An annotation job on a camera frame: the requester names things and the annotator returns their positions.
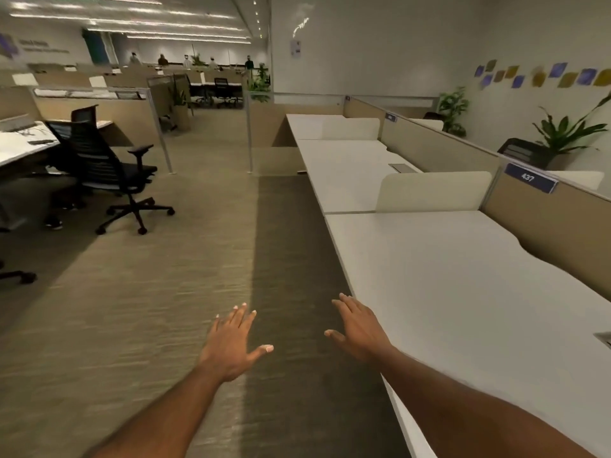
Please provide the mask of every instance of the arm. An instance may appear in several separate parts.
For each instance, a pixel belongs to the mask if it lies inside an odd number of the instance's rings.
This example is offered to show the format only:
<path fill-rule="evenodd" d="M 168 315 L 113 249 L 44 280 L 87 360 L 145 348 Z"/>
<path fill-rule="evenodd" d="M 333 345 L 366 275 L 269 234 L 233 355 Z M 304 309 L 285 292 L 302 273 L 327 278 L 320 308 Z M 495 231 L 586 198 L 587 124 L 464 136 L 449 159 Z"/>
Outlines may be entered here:
<path fill-rule="evenodd" d="M 177 385 L 128 420 L 91 450 L 91 458 L 181 458 L 206 415 L 217 389 L 274 350 L 260 346 L 246 353 L 256 311 L 234 307 L 222 322 L 216 316 L 195 368 Z"/>
<path fill-rule="evenodd" d="M 378 369 L 439 458 L 594 458 L 522 408 L 467 387 L 391 345 L 370 308 L 340 294 L 334 305 L 346 335 L 325 331 Z"/>

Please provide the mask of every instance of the hand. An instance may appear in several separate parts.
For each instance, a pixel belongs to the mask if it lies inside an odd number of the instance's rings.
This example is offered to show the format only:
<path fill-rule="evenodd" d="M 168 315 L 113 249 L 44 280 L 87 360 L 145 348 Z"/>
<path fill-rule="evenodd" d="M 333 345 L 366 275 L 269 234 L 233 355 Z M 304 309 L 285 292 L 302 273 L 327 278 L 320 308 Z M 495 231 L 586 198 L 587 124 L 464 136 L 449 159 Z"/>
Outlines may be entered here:
<path fill-rule="evenodd" d="M 369 307 L 345 294 L 332 302 L 343 319 L 346 335 L 327 329 L 325 336 L 361 362 L 375 362 L 392 349 L 388 336 Z"/>
<path fill-rule="evenodd" d="M 233 381 L 264 354 L 274 350 L 274 346 L 259 346 L 250 354 L 246 353 L 248 331 L 256 316 L 256 310 L 246 317 L 247 305 L 236 305 L 225 320 L 219 316 L 212 323 L 206 345 L 199 356 L 198 366 L 205 367 L 219 382 Z"/>

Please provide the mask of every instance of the left hand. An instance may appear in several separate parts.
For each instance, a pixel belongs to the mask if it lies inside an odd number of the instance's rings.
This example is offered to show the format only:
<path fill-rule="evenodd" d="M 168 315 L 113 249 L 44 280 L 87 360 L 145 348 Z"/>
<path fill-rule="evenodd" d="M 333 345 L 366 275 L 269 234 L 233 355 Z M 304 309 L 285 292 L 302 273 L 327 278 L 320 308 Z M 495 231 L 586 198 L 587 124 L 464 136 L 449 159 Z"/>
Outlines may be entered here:
<path fill-rule="evenodd" d="M 233 381 L 250 369 L 260 357 L 274 350 L 274 346 L 266 344 L 250 354 L 246 353 L 248 332 L 256 316 L 256 310 L 244 316 L 247 308 L 245 303 L 240 307 L 236 305 L 222 321 L 217 315 L 199 356 L 198 366 L 218 377 L 219 382 Z"/>

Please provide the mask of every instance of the office chair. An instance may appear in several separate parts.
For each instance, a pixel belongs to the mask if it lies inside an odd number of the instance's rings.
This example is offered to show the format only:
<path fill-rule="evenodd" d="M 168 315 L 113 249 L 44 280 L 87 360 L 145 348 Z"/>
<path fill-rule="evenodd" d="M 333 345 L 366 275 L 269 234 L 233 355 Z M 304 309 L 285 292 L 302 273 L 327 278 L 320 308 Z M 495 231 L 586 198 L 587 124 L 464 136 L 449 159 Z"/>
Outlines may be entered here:
<path fill-rule="evenodd" d="M 97 125 L 98 121 L 95 116 L 95 108 L 97 106 L 97 104 L 94 104 L 93 106 L 74 109 L 70 114 L 70 120 L 72 122 L 89 122 L 90 124 Z"/>
<path fill-rule="evenodd" d="M 66 152 L 71 154 L 74 161 L 71 175 L 81 186 L 123 193 L 130 200 L 126 205 L 108 207 L 106 214 L 114 216 L 102 223 L 96 229 L 96 234 L 104 234 L 108 225 L 129 214 L 134 214 L 140 225 L 138 233 L 147 234 L 148 230 L 142 222 L 140 211 L 167 211 L 167 215 L 176 213 L 170 206 L 156 205 L 153 198 L 141 201 L 135 201 L 133 198 L 134 194 L 144 191 L 146 184 L 150 183 L 149 178 L 157 171 L 154 165 L 142 164 L 142 156 L 148 153 L 153 145 L 129 149 L 128 153 L 136 157 L 136 163 L 125 163 L 118 160 L 94 125 L 63 121 L 45 121 L 45 124 Z"/>
<path fill-rule="evenodd" d="M 545 169 L 554 156 L 545 146 L 519 138 L 509 138 L 500 147 L 498 153 L 518 161 L 526 162 L 538 169 Z"/>
<path fill-rule="evenodd" d="M 223 102 L 218 103 L 216 107 L 221 107 L 223 104 L 225 106 L 229 106 L 230 104 L 235 106 L 238 102 L 238 99 L 233 96 L 233 90 L 229 86 L 229 82 L 222 77 L 214 78 L 214 95 L 223 100 Z"/>

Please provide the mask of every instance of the wall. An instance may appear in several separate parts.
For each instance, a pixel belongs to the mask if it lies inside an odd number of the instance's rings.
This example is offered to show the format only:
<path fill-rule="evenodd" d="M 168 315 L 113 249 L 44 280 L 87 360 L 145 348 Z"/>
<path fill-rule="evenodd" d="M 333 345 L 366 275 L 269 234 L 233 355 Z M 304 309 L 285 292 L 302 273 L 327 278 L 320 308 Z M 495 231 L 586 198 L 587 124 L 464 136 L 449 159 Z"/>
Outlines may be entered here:
<path fill-rule="evenodd" d="M 200 53 L 202 61 L 209 62 L 214 57 L 217 64 L 244 64 L 246 56 L 258 66 L 260 62 L 267 63 L 266 42 L 253 39 L 251 45 L 241 43 L 210 43 L 205 41 L 175 41 L 134 39 L 124 35 L 113 35 L 115 52 L 121 64 L 127 64 L 131 52 L 134 51 L 143 63 L 157 63 L 159 54 L 163 53 L 170 62 L 185 60 L 185 54 L 193 55 L 193 50 Z"/>
<path fill-rule="evenodd" d="M 559 79 L 547 78 L 542 88 L 533 88 L 527 77 L 517 90 L 511 89 L 511 80 L 504 80 L 482 91 L 473 75 L 478 65 L 490 59 L 499 61 L 497 70 L 519 65 L 518 73 L 527 76 L 539 65 L 549 72 L 558 62 L 568 62 L 566 71 L 573 72 L 611 68 L 610 12 L 611 0 L 498 0 L 491 10 L 481 52 L 468 72 L 467 97 L 472 102 L 460 121 L 467 138 L 492 150 L 512 137 L 540 140 L 531 124 L 545 117 L 538 106 L 546 107 L 557 120 L 568 115 L 572 121 L 593 108 L 611 87 L 557 88 Z M 611 106 L 588 122 L 611 123 Z M 570 168 L 605 171 L 599 192 L 611 197 L 611 134 L 603 134 L 595 145 L 600 151 L 580 153 Z"/>
<path fill-rule="evenodd" d="M 17 19 L 0 14 L 0 34 L 11 36 L 18 53 L 12 58 L 0 48 L 0 68 L 21 68 L 27 63 L 91 64 L 91 56 L 81 36 L 81 28 L 74 24 L 45 21 L 43 19 Z M 47 51 L 28 52 L 19 40 L 47 42 L 48 46 L 29 45 Z"/>
<path fill-rule="evenodd" d="M 436 96 L 464 77 L 488 0 L 271 0 L 274 91 Z M 291 57 L 294 29 L 300 58 Z"/>

